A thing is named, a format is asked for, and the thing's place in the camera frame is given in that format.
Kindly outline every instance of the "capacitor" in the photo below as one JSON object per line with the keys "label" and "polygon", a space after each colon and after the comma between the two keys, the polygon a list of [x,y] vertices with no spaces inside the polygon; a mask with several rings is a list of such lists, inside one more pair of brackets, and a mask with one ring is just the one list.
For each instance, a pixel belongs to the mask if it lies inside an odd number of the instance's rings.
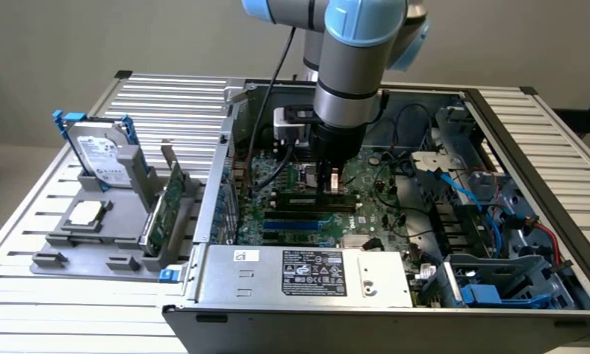
{"label": "capacitor", "polygon": [[371,166],[378,166],[381,164],[381,159],[375,156],[371,156],[366,161]]}

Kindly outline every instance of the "sticker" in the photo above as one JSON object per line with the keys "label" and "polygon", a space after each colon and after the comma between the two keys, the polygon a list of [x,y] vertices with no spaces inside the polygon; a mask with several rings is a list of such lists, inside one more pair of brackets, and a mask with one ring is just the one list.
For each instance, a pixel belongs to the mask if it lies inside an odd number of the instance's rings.
{"label": "sticker", "polygon": [[95,177],[110,186],[129,187],[126,169],[115,159],[118,148],[114,142],[94,136],[78,136],[77,141]]}
{"label": "sticker", "polygon": [[341,251],[282,251],[282,293],[347,296]]}
{"label": "sticker", "polygon": [[234,262],[257,262],[259,260],[258,249],[235,249]]}

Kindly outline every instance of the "green circuit board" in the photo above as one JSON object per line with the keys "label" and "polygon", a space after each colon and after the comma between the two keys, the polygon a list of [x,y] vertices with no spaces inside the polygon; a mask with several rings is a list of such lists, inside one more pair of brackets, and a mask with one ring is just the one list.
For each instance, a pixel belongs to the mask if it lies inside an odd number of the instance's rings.
{"label": "green circuit board", "polygon": [[[343,168],[343,194],[357,198],[355,212],[322,212],[318,213],[318,229],[266,229],[266,212],[274,210],[271,206],[273,190],[281,193],[298,193],[298,195],[315,193],[314,163],[291,162],[275,181],[249,198],[242,184],[238,188],[241,224],[238,227],[237,244],[251,246],[313,246],[313,247],[359,247],[365,240],[377,237],[381,239],[386,251],[401,251],[407,248],[407,241],[395,237],[389,227],[395,225],[398,211],[385,206],[374,196],[374,179],[378,176],[381,188],[379,195],[390,204],[397,205],[397,198],[389,188],[390,172],[385,164],[367,162],[370,157],[379,161],[381,154],[362,150]],[[253,176],[258,180],[275,168],[275,158],[271,154],[262,153],[253,159]],[[395,231],[403,234],[402,228]]]}

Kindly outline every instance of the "white label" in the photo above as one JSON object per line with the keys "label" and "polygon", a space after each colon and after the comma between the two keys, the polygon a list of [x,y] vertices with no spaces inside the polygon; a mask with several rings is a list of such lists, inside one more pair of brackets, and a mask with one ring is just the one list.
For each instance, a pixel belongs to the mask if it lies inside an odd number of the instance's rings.
{"label": "white label", "polygon": [[258,249],[235,249],[234,262],[257,262],[259,260]]}
{"label": "white label", "polygon": [[115,159],[118,155],[115,144],[109,139],[94,136],[78,136],[77,139],[95,177],[110,186],[130,187],[126,169]]}

